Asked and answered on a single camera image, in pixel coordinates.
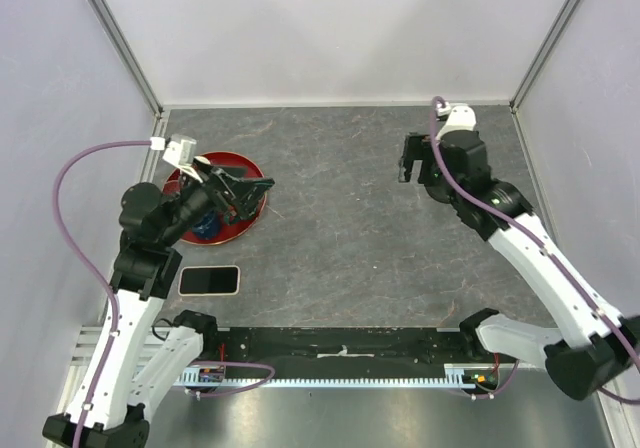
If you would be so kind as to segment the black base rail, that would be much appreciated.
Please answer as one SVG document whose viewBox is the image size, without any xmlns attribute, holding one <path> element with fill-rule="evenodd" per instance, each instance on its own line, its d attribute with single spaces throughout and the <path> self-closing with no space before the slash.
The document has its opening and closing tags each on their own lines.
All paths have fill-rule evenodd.
<svg viewBox="0 0 640 448">
<path fill-rule="evenodd" d="M 320 366 L 401 363 L 495 363 L 474 352 L 457 330 L 435 328 L 220 328 L 204 345 L 202 361 Z"/>
</svg>

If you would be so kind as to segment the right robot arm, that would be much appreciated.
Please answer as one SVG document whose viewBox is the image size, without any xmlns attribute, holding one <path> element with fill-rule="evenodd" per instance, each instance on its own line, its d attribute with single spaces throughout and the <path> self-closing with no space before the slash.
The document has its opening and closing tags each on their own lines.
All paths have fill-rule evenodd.
<svg viewBox="0 0 640 448">
<path fill-rule="evenodd" d="M 551 240 L 531 203 L 495 178 L 485 143 L 475 131 L 435 138 L 410 133 L 399 160 L 399 180 L 418 182 L 450 205 L 520 274 L 551 314 L 552 329 L 518 322 L 485 308 L 460 324 L 458 349 L 477 362 L 506 355 L 546 371 L 568 397 L 584 400 L 639 363 L 639 319 L 606 301 Z"/>
</svg>

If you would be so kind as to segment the smartphone with cream case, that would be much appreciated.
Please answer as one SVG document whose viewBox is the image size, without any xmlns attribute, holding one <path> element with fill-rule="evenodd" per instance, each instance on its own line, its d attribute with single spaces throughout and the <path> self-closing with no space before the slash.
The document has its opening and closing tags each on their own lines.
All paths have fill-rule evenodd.
<svg viewBox="0 0 640 448">
<path fill-rule="evenodd" d="M 178 293 L 183 297 L 231 296 L 238 292 L 240 281 L 240 268 L 234 265 L 185 267 Z"/>
</svg>

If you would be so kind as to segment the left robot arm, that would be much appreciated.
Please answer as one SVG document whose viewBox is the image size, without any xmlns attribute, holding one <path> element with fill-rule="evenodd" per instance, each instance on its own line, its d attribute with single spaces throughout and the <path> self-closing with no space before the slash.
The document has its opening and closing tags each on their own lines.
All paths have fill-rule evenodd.
<svg viewBox="0 0 640 448">
<path fill-rule="evenodd" d="M 153 416 L 183 371 L 219 350 L 214 317 L 186 310 L 161 348 L 138 365 L 151 327 L 182 261 L 175 244 L 214 211 L 250 219 L 275 184 L 209 167 L 178 193 L 138 183 L 122 196 L 120 251 L 105 286 L 109 308 L 85 377 L 66 410 L 45 421 L 43 436 L 62 447 L 142 447 Z"/>
</svg>

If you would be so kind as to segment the dark blue mug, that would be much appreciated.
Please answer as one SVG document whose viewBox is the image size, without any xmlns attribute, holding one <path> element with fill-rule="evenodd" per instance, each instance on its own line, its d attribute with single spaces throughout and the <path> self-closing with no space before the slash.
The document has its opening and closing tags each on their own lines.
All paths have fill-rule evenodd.
<svg viewBox="0 0 640 448">
<path fill-rule="evenodd" d="M 191 232 L 201 241 L 213 240 L 221 230 L 221 222 L 216 212 L 206 214 L 198 223 L 194 224 Z"/>
</svg>

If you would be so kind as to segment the dark green mug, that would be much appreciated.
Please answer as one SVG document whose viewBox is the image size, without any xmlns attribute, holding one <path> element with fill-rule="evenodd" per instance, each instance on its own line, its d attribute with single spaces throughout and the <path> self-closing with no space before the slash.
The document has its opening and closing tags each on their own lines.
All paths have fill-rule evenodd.
<svg viewBox="0 0 640 448">
<path fill-rule="evenodd" d="M 233 207 L 225 210 L 221 214 L 221 221 L 227 226 L 234 225 L 240 220 L 241 218 L 239 217 L 238 212 Z"/>
</svg>

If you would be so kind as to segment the round red tray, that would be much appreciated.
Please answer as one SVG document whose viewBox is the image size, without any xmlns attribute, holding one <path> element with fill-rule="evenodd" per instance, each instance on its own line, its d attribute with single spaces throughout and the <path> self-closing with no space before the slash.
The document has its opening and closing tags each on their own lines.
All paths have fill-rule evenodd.
<svg viewBox="0 0 640 448">
<path fill-rule="evenodd" d="M 213 165 L 220 165 L 223 169 L 234 176 L 241 176 L 245 178 L 258 178 L 263 176 L 263 172 L 256 163 L 238 153 L 214 151 L 203 153 L 202 157 L 207 158 Z M 179 189 L 179 178 L 180 172 L 177 169 L 174 169 L 164 182 L 162 188 L 163 193 L 171 194 L 176 192 Z M 256 215 L 249 221 L 239 221 L 233 225 L 226 225 L 222 222 L 222 216 L 219 215 L 217 221 L 214 223 L 216 230 L 208 231 L 208 234 L 211 234 L 211 237 L 206 237 L 199 233 L 194 233 L 193 231 L 188 231 L 181 237 L 181 240 L 185 243 L 199 246 L 214 246 L 231 242 L 232 240 L 242 236 L 257 223 L 257 220 L 266 204 L 267 196 L 264 196 Z"/>
</svg>

